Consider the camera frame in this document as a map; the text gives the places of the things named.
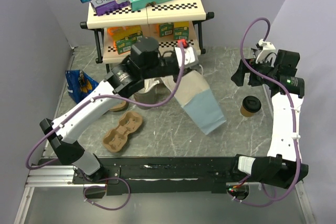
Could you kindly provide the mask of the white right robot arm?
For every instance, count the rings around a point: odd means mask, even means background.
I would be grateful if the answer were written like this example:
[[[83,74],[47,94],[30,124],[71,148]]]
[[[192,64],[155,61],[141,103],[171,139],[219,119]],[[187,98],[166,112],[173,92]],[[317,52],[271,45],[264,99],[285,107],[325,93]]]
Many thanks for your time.
[[[229,168],[233,180],[241,181],[248,174],[255,182],[288,189],[293,182],[307,176],[309,167],[302,163],[298,144],[300,110],[305,96],[304,80],[296,77],[299,60],[299,53],[287,50],[278,50],[274,61],[270,58],[263,63],[253,58],[240,60],[231,80],[241,87],[248,73],[248,85],[268,86],[273,126],[267,156],[252,159],[241,156]]]

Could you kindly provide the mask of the brown paper coffee cup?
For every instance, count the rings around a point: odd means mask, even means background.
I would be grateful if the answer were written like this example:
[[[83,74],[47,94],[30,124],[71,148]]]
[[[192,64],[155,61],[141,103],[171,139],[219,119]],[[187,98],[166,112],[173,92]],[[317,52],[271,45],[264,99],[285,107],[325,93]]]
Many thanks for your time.
[[[255,114],[254,111],[251,111],[251,110],[245,108],[243,105],[240,108],[240,113],[241,113],[242,116],[247,117],[247,118],[252,117]]]

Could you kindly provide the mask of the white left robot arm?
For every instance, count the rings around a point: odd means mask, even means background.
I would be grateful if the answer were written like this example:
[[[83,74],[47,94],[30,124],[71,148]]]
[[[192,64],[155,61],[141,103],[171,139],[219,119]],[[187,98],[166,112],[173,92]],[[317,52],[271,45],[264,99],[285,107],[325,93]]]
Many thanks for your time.
[[[185,40],[165,57],[156,39],[141,38],[86,98],[59,118],[42,120],[40,128],[63,165],[77,167],[90,182],[98,183],[104,177],[104,168],[95,154],[78,143],[83,131],[120,101],[129,102],[144,88],[146,79],[172,76],[178,87],[184,68],[197,63],[196,50]]]

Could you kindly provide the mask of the light blue paper bag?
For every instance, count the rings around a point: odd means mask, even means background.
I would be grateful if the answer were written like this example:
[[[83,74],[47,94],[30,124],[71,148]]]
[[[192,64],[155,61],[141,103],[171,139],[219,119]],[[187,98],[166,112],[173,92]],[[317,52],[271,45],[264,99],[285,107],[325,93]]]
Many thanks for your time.
[[[206,135],[226,122],[209,84],[196,70],[191,70],[182,77],[174,97]]]

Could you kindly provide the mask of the black plastic cup lid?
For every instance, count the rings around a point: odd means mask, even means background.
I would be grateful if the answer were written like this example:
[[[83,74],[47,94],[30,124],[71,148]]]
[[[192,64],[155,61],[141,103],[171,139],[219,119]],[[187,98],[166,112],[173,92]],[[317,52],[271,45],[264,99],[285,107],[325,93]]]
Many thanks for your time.
[[[242,101],[242,105],[255,113],[261,109],[261,101],[252,95],[246,96]]]

